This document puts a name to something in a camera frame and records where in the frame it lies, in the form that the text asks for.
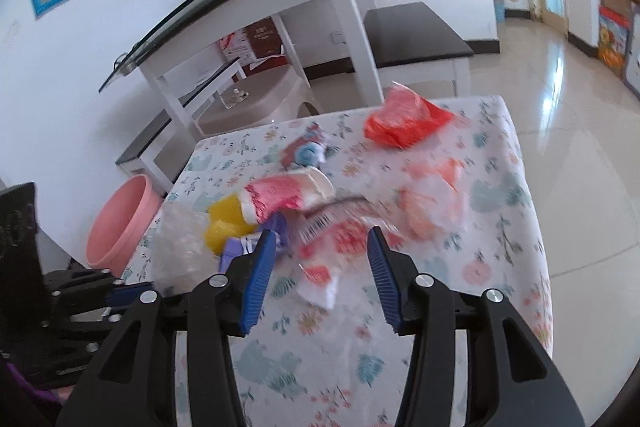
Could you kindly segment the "purple sleeve forearm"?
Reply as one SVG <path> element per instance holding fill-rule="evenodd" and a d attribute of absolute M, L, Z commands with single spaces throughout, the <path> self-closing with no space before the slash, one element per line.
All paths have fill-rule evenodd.
<path fill-rule="evenodd" d="M 50 427 L 56 424 L 62 403 L 50 391 L 36 389 L 10 363 L 1 360 L 1 426 Z"/>

